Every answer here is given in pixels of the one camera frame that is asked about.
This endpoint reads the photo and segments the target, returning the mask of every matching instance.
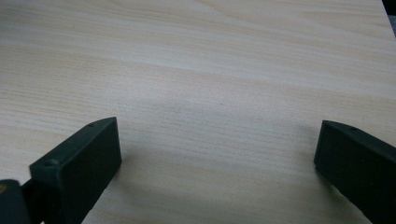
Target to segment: black clamp jaw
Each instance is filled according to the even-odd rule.
[[[396,223],[396,148],[342,123],[322,122],[316,169],[373,223]]]
[[[117,119],[90,123],[31,164],[24,185],[0,180],[0,223],[81,223],[120,164]]]

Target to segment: wood grain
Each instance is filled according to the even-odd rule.
[[[369,223],[313,157],[323,119],[396,145],[395,70],[380,0],[0,1],[0,178],[116,116],[84,223]]]

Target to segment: screw hole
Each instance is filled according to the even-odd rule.
[[[56,166],[58,164],[59,164],[59,162],[56,160],[48,160],[48,161],[44,162],[44,166],[46,166],[46,167]]]

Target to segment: wooden table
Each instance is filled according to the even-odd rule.
[[[396,146],[395,71],[380,0],[1,1],[0,178],[116,116],[84,223],[369,223],[313,158],[323,119]]]

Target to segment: black plastic block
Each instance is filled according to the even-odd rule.
[[[373,223],[396,223],[396,148],[357,128],[324,120],[316,169]]]

